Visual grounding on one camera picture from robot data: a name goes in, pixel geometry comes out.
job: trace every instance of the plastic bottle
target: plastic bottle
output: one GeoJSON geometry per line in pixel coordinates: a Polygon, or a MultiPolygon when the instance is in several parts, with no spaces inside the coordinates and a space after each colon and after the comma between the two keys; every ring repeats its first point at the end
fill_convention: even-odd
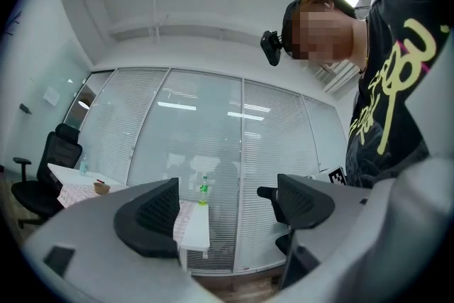
{"type": "Polygon", "coordinates": [[[205,206],[206,205],[206,196],[207,195],[208,195],[208,181],[207,181],[206,176],[204,176],[204,178],[202,180],[202,183],[200,185],[200,200],[199,200],[199,204],[201,206],[205,206]]]}
{"type": "Polygon", "coordinates": [[[80,166],[79,166],[80,175],[86,175],[87,174],[87,168],[88,168],[87,154],[85,153],[84,157],[82,158],[82,161],[80,162],[80,166]]]}

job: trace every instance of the white blind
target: white blind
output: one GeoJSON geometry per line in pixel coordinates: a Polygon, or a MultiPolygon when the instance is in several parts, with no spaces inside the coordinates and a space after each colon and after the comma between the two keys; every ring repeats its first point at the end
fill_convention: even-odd
{"type": "Polygon", "coordinates": [[[245,81],[243,178],[236,272],[283,263],[275,241],[287,233],[261,186],[276,187],[278,173],[318,171],[314,137],[300,95],[245,81]]]}
{"type": "Polygon", "coordinates": [[[241,140],[241,81],[171,70],[134,151],[129,185],[179,178],[181,199],[198,201],[209,185],[210,249],[188,252],[192,272],[232,272],[236,244],[241,140]]]}
{"type": "Polygon", "coordinates": [[[341,166],[345,172],[347,142],[336,109],[304,97],[311,119],[320,171],[341,166]]]}
{"type": "Polygon", "coordinates": [[[166,70],[116,70],[91,105],[79,137],[88,170],[126,183],[140,126],[166,70]]]}

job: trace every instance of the floor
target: floor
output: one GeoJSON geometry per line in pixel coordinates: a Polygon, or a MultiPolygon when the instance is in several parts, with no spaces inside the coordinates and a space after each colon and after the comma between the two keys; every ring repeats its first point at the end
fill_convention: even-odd
{"type": "MultiPolygon", "coordinates": [[[[5,176],[4,173],[0,173],[0,211],[19,245],[38,228],[25,225],[24,229],[20,229],[17,225],[17,219],[36,218],[36,215],[24,209],[11,193],[11,185],[20,180],[20,175],[8,173],[5,176]]],[[[272,278],[279,277],[282,271],[283,267],[279,267],[236,277],[193,278],[224,302],[258,303],[271,298],[278,292],[278,285],[273,284],[272,278]]]]}

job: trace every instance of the chair leg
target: chair leg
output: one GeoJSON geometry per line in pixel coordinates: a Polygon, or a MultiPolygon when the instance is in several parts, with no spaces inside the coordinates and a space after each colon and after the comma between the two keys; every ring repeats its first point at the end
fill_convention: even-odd
{"type": "Polygon", "coordinates": [[[24,224],[40,226],[40,225],[44,224],[46,221],[47,221],[47,219],[43,219],[43,218],[38,218],[38,219],[18,219],[17,220],[17,224],[18,224],[19,228],[23,228],[24,224]]]}

